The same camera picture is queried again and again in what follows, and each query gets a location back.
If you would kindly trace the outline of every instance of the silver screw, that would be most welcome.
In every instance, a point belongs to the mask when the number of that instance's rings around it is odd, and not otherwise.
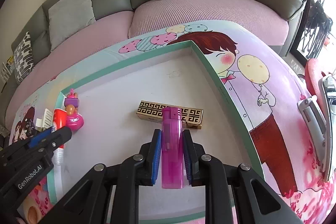
[[[243,169],[244,171],[248,171],[251,169],[251,166],[249,164],[241,164],[240,168]]]
[[[96,164],[94,166],[94,170],[99,172],[99,171],[103,171],[104,170],[104,164]]]
[[[133,160],[136,160],[136,161],[143,160],[143,156],[141,154],[135,154],[133,156]]]
[[[211,160],[211,156],[208,155],[208,154],[204,154],[204,155],[202,155],[201,159],[204,160],[204,161],[210,161]]]

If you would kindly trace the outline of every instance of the lighter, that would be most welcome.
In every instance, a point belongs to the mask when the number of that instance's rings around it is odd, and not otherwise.
[[[178,107],[162,110],[162,188],[183,187],[182,114]]]

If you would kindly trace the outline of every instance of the brown egg-shaped object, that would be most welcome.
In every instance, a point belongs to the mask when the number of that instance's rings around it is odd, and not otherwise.
[[[75,112],[74,105],[67,105],[65,107],[65,111],[68,113],[68,115],[72,115]]]

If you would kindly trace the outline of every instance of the red pants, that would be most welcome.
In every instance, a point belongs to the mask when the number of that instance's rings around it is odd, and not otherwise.
[[[271,114],[264,122],[250,131],[261,163],[267,164],[280,193],[297,192],[294,172],[281,131]]]

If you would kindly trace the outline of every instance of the gold box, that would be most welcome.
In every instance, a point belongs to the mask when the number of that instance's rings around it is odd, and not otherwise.
[[[201,129],[203,109],[166,105],[161,103],[141,101],[136,114],[140,119],[152,122],[162,122],[162,112],[166,106],[179,107],[182,110],[182,126],[184,128]]]

